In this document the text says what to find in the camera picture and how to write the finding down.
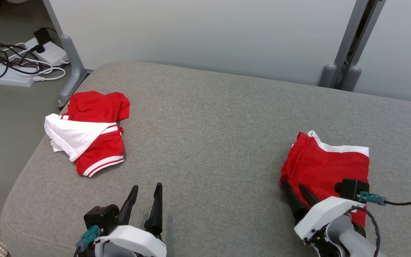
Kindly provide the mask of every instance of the white stripe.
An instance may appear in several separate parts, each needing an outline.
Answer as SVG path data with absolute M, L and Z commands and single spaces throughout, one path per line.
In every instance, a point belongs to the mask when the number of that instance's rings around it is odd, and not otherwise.
M 362 153 L 363 155 L 369 157 L 369 148 L 365 146 L 354 146 L 354 145 L 340 145 L 340 146 L 332 146 L 326 143 L 322 143 L 318 135 L 315 131 L 310 130 L 307 134 L 309 137 L 315 138 L 316 143 L 318 146 L 325 150 L 326 152 L 334 152 L 334 153 L 349 153 L 349 152 L 356 152 Z
M 99 166 L 101 166 L 101 165 L 103 165 L 103 164 L 106 164 L 106 163 L 108 163 L 108 162 L 117 161 L 117 160 L 120 160 L 120 159 L 123 159 L 123 156 L 111 156 L 111 157 L 104 158 L 104 159 L 102 159 L 102 160 L 94 163 L 94 164 L 91 165 L 90 167 L 88 167 L 88 168 L 84 171 L 83 175 L 84 175 L 84 176 L 88 176 L 88 174 L 90 174 L 90 172 L 93 171 L 94 169 L 96 169 L 97 167 L 99 167 Z M 120 162 L 113 162 L 113 163 L 111 163 L 110 165 L 114 165 L 114 164 L 117 164 L 117 163 L 120 163 Z M 105 168 L 105 167 L 108 167 L 108 166 L 104 165 L 103 167 L 99 167 L 97 170 L 101 170 L 101 169 L 103 169 L 103 168 Z
M 99 167 L 98 169 L 96 169 L 95 171 L 93 171 L 92 173 L 90 173 L 87 177 L 93 177 L 93 175 L 96 174 L 101 169 L 107 168 L 107 167 L 115 165 L 115 164 L 119 164 L 119 163 L 124 162 L 124 161 L 125 161 L 124 159 L 121 159 L 120 161 L 111 162 L 109 164 L 103 165 L 103 166 Z
M 106 134 L 106 133 L 110 133 L 110 132 L 114 132 L 118 130 L 118 126 L 113 126 L 113 127 L 108 127 L 106 128 L 102 133 L 102 134 Z

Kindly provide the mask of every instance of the metal frame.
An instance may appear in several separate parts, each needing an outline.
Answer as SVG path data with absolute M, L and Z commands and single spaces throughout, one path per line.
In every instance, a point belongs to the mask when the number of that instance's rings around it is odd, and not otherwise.
M 82 61 L 78 56 L 77 50 L 75 49 L 74 43 L 70 36 L 63 34 L 61 26 L 58 22 L 57 17 L 55 16 L 54 9 L 50 0 L 43 0 L 45 8 L 49 13 L 50 19 L 54 24 L 55 30 L 60 35 L 60 40 L 63 45 L 64 51 L 66 51 L 67 56 L 69 57 L 69 61 L 71 62 L 71 76 L 67 83 L 65 84 L 64 88 L 60 92 L 57 100 L 55 101 L 56 107 L 63 107 L 66 105 L 67 101 L 71 95 L 77 90 L 78 86 L 82 83 L 84 78 L 87 75 L 85 68 L 83 67 Z
M 370 34 L 374 29 L 375 23 L 377 23 L 378 17 L 380 16 L 381 10 L 385 5 L 386 0 L 376 0 L 372 10 L 370 11 L 369 17 L 367 18 L 366 24 L 362 29 L 361 36 L 359 37 L 356 45 L 356 49 L 351 57 L 349 67 L 345 71 L 344 78 L 339 83 L 338 88 L 345 91 L 354 91 L 359 75 L 361 75 L 361 68 L 357 65 L 359 58 L 361 57 L 364 47 L 369 40 Z
M 356 0 L 347 28 L 345 29 L 344 37 L 337 52 L 336 60 L 334 60 L 334 64 L 324 66 L 318 86 L 335 88 L 341 73 L 341 67 L 347 58 L 368 2 L 369 0 Z

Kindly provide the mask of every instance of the red stripe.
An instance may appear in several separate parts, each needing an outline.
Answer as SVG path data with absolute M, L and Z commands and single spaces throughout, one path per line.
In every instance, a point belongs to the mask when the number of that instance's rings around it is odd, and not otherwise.
M 105 164 L 99 165 L 98 167 L 96 167 L 96 168 L 94 168 L 92 171 L 90 171 L 90 173 L 88 174 L 88 176 L 89 176 L 90 174 L 93 174 L 93 172 L 94 172 L 95 170 L 97 170 L 98 168 L 103 167 L 104 165 L 107 165 L 107 164 L 110 164 L 110 163 L 113 163 L 113 162 L 117 162 L 117 161 L 121 161 L 121 160 L 124 160 L 124 158 L 121 158 L 121 159 L 116 160 L 116 161 L 109 161 L 108 163 L 105 163 Z

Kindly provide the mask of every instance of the white partition panel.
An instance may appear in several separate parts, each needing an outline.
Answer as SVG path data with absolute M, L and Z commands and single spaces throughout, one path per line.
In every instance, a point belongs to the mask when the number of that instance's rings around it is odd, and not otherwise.
M 356 0 L 50 0 L 86 69 L 147 61 L 316 85 Z
M 357 63 L 354 92 L 411 101 L 411 0 L 387 0 Z

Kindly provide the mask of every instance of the teal connector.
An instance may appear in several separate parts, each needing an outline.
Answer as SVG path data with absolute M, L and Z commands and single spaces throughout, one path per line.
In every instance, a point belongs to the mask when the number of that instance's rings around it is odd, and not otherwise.
M 79 252 L 85 251 L 91 242 L 93 242 L 98 236 L 101 235 L 101 229 L 93 225 L 91 228 L 82 235 L 82 238 L 75 244 L 75 247 L 80 247 Z
M 359 194 L 359 200 L 362 202 L 376 203 L 381 206 L 385 206 L 386 197 L 380 196 L 378 194 L 369 193 L 366 191 L 361 191 Z

